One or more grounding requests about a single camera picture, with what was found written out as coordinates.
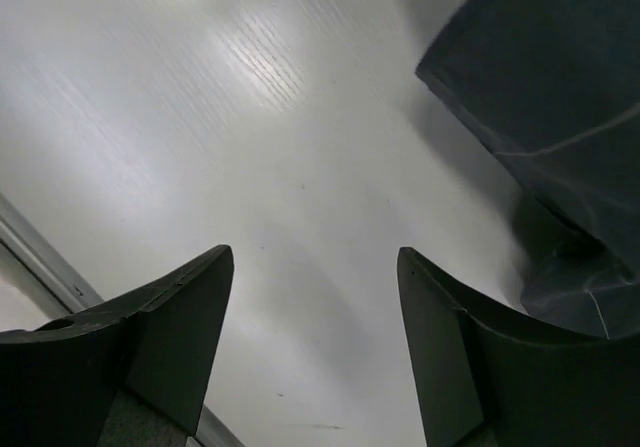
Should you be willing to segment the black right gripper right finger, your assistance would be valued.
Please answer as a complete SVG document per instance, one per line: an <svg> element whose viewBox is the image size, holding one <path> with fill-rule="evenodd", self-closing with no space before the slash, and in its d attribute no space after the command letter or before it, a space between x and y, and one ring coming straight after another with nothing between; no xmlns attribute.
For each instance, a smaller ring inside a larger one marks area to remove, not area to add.
<svg viewBox="0 0 640 447"><path fill-rule="evenodd" d="M524 315L411 247L397 278L425 439L463 446L635 446L639 339L592 337Z"/></svg>

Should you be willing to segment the dark grey checked pillowcase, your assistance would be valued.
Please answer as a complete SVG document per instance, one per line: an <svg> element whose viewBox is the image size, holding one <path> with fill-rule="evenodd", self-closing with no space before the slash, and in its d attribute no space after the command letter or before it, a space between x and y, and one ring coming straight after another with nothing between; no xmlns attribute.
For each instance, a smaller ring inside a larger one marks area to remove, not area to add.
<svg viewBox="0 0 640 447"><path fill-rule="evenodd" d="M639 0L466 0L417 76L570 234L520 302L547 323L639 331Z"/></svg>

